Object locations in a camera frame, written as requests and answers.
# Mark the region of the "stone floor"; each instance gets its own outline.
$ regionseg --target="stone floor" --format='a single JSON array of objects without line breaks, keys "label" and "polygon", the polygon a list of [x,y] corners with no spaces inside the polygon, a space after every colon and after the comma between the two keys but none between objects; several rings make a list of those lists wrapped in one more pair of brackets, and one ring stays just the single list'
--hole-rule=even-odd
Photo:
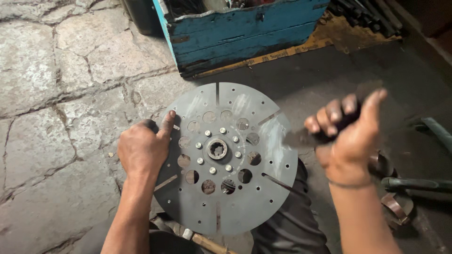
[{"label": "stone floor", "polygon": [[[390,91],[382,111],[386,141],[406,119],[452,95],[434,69],[397,42],[350,55],[328,47],[183,80],[166,42],[140,35],[115,0],[0,0],[0,21],[1,253],[71,253],[116,211],[125,178],[119,134],[142,118],[159,121],[169,103],[198,85],[250,85],[298,128],[330,99],[378,80]],[[313,151],[299,155],[311,174],[312,209],[331,252],[341,253],[323,173]],[[403,239],[407,249],[419,250],[410,239]],[[414,240],[432,242],[422,234]],[[241,237],[217,241],[250,251]]]}]

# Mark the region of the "person's left hand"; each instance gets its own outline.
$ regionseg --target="person's left hand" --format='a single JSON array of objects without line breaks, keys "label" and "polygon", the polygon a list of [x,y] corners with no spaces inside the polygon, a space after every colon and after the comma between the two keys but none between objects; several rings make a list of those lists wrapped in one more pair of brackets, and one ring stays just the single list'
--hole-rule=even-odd
[{"label": "person's left hand", "polygon": [[157,134],[150,129],[150,125],[155,124],[150,119],[142,120],[121,133],[117,153],[127,178],[139,179],[158,175],[168,156],[175,116],[176,112],[170,110]]}]

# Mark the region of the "blue wooden crate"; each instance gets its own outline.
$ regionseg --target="blue wooden crate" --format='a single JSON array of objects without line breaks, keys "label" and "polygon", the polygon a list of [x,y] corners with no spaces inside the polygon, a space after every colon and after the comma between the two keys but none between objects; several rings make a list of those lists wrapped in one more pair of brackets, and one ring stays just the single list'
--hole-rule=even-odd
[{"label": "blue wooden crate", "polygon": [[330,0],[279,0],[244,9],[173,19],[153,0],[181,76],[303,44]]}]

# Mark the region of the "dark pants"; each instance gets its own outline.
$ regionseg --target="dark pants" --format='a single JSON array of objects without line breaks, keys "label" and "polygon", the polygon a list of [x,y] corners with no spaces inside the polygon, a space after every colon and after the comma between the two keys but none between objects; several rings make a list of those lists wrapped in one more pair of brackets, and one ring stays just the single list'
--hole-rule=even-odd
[{"label": "dark pants", "polygon": [[[294,191],[270,219],[251,231],[253,254],[330,253],[325,245],[326,237],[311,212],[306,180],[306,168],[299,160]],[[99,254],[112,221],[113,218],[94,226],[79,241],[73,254]],[[149,239],[151,253],[203,253],[195,243],[169,232],[149,230]]]}]

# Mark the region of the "curved metal piece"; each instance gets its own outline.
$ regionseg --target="curved metal piece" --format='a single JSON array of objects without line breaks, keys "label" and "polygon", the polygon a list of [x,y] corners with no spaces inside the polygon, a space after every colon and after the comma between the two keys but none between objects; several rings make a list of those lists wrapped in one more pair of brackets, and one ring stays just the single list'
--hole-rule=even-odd
[{"label": "curved metal piece", "polygon": [[[217,83],[183,94],[164,114],[171,109],[177,113],[175,125],[180,129],[171,133],[169,156],[157,179],[157,185],[166,185],[154,193],[165,212],[180,224],[203,234],[238,234],[269,219],[284,203],[289,191],[265,176],[291,187],[297,172],[297,151],[282,143],[291,127],[280,108],[248,86]],[[251,133],[253,142],[247,139]],[[179,146],[182,136],[190,139],[190,146]],[[224,157],[218,160],[207,154],[208,144],[215,139],[227,146]],[[206,149],[197,149],[198,142]],[[261,160],[248,160],[250,152],[259,154]],[[178,165],[182,154],[191,160],[188,166],[179,163],[185,168]],[[204,162],[196,163],[197,158],[203,158]],[[209,172],[211,167],[216,168],[215,174]],[[186,181],[191,170],[199,175],[195,184]],[[167,183],[175,175],[177,178]],[[205,194],[205,188],[215,191]]]}]

